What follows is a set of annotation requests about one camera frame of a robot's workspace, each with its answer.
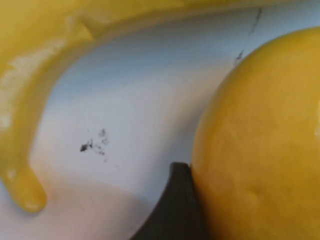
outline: lemon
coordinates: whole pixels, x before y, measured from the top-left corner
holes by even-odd
[[[320,28],[232,71],[202,116],[191,169],[217,240],[320,239]]]

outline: dark object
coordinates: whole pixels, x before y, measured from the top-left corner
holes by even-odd
[[[86,144],[81,145],[80,147],[80,152],[85,152],[88,149],[92,149],[94,146],[93,140],[91,139],[90,141],[88,141]]]
[[[187,164],[171,165],[170,178],[160,201],[131,240],[212,240]]]

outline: banana peel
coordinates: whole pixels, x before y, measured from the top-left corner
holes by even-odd
[[[0,177],[26,212],[46,205],[28,157],[61,73],[99,43],[152,24],[277,0],[0,1]]]

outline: white surface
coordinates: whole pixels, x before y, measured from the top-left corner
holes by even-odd
[[[31,164],[48,193],[30,216],[0,189],[2,240],[127,240],[189,162],[197,121],[243,56],[279,35],[320,25],[320,2],[203,16],[122,37],[76,62],[53,90]],[[80,152],[108,137],[105,155]]]

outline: yellow fruit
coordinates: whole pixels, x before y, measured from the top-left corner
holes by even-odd
[[[28,156],[57,77],[90,48],[174,18],[277,0],[1,0],[0,176],[24,210],[46,195]]]
[[[320,239],[320,28],[257,49],[198,127],[192,176],[218,240]]]

